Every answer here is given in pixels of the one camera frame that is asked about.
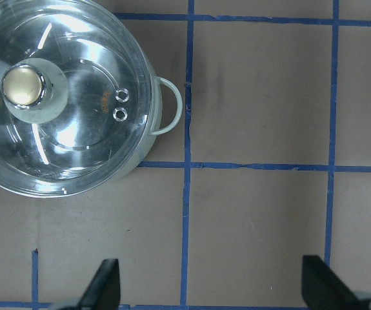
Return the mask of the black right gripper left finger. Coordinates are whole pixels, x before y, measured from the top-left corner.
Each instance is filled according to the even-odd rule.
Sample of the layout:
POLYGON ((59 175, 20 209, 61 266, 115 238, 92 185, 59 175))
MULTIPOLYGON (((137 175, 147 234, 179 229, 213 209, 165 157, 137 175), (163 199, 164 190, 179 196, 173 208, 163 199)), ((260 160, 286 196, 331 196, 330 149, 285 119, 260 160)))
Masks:
POLYGON ((121 301, 119 261, 105 259, 101 262, 76 309, 118 309, 121 301))

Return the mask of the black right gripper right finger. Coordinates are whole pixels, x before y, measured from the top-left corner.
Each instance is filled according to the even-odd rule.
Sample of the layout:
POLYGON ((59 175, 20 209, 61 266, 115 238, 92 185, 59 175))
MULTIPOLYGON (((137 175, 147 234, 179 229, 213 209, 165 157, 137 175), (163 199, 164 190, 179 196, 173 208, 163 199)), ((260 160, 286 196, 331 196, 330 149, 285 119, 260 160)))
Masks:
POLYGON ((304 255, 301 296, 311 310, 366 309, 366 304, 317 255, 304 255))

